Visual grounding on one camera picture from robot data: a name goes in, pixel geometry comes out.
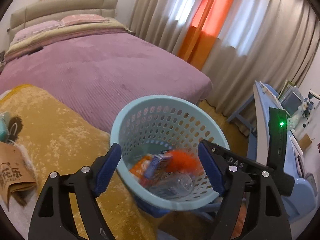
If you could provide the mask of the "stack of books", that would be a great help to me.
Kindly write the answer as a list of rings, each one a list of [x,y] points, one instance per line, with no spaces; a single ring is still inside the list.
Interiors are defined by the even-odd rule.
[[[287,115],[292,116],[303,103],[304,98],[298,87],[289,80],[286,80],[278,96],[278,100]]]

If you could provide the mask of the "orange curtain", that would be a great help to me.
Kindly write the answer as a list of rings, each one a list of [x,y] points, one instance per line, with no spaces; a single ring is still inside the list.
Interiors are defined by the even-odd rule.
[[[201,70],[217,40],[234,0],[201,0],[178,57]]]

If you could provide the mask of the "beige curtain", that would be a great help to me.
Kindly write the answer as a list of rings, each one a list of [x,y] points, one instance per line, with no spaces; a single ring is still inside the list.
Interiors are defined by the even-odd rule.
[[[177,56],[201,0],[136,0],[130,28]],[[308,0],[234,0],[200,70],[213,83],[207,100],[230,115],[255,81],[300,84],[319,46],[319,18]]]

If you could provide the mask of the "clear milk bottle blue cap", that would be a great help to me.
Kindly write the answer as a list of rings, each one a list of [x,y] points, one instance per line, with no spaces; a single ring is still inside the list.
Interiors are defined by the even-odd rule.
[[[188,196],[193,188],[193,180],[189,174],[172,173],[149,187],[148,191],[164,199],[174,199]]]

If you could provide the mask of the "beige padded headboard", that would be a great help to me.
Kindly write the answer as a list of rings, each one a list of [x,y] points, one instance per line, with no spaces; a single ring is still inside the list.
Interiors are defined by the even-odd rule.
[[[9,41],[17,32],[47,21],[59,21],[69,15],[96,14],[115,17],[118,0],[43,0],[12,13]]]

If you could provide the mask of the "light blue plastic basket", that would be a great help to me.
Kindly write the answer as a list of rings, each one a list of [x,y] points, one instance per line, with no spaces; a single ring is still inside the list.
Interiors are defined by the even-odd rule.
[[[182,149],[197,156],[203,139],[229,148],[224,133],[206,112],[193,103],[166,95],[145,96],[128,103],[111,129],[111,143],[121,147],[117,171],[127,188],[139,204],[172,211],[196,210],[218,197],[205,171],[194,176],[190,194],[166,200],[139,185],[129,170],[144,155],[166,149]]]

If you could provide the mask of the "brown paper bag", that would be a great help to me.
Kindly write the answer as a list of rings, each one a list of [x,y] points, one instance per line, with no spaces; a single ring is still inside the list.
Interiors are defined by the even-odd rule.
[[[10,209],[10,198],[25,205],[24,193],[37,187],[35,171],[27,149],[19,144],[1,142],[1,198]]]

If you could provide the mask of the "light blue desk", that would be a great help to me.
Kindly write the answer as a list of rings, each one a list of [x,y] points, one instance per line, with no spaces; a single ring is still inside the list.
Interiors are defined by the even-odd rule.
[[[302,151],[294,133],[287,129],[286,112],[276,99],[277,95],[268,84],[255,82],[253,95],[227,121],[237,119],[249,130],[247,158],[272,168],[279,165],[294,178],[291,195],[283,197],[289,221],[293,223],[316,209],[318,191],[313,175],[304,168]],[[251,102],[255,104],[256,127],[240,115]]]

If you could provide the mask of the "orange plastic bag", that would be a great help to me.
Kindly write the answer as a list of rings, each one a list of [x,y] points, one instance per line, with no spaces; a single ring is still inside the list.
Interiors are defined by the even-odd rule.
[[[198,157],[191,156],[182,150],[171,150],[165,154],[170,158],[165,169],[168,173],[183,172],[197,174],[202,170]]]

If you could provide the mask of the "blue red tiger box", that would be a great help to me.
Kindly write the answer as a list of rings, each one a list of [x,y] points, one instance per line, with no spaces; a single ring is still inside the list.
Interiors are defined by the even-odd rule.
[[[167,174],[167,166],[172,161],[172,154],[165,153],[154,155],[150,164],[140,178],[140,185],[144,188],[151,187],[164,178]]]

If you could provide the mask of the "purple pillow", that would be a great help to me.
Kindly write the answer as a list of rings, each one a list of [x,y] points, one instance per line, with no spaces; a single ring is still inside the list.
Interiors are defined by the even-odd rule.
[[[39,23],[33,26],[29,26],[27,28],[24,28],[20,31],[18,31],[13,40],[12,43],[20,42],[21,40],[25,40],[26,38],[29,38],[31,36],[34,36],[36,34],[42,33],[44,31],[53,30],[57,28],[61,28],[63,25],[60,21],[46,21],[43,23]]]

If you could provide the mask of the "bed with purple cover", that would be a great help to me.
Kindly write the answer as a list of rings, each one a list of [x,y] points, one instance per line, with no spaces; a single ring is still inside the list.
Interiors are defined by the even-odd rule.
[[[212,83],[206,75],[107,19],[11,42],[1,91],[22,84],[42,88],[105,132],[137,98],[169,95],[197,103],[208,96]]]

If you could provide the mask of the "pink pillow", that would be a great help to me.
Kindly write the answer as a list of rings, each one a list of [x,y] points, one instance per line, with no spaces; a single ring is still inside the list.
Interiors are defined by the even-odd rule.
[[[64,17],[60,23],[62,26],[72,26],[86,23],[107,22],[108,19],[96,14],[78,14]]]

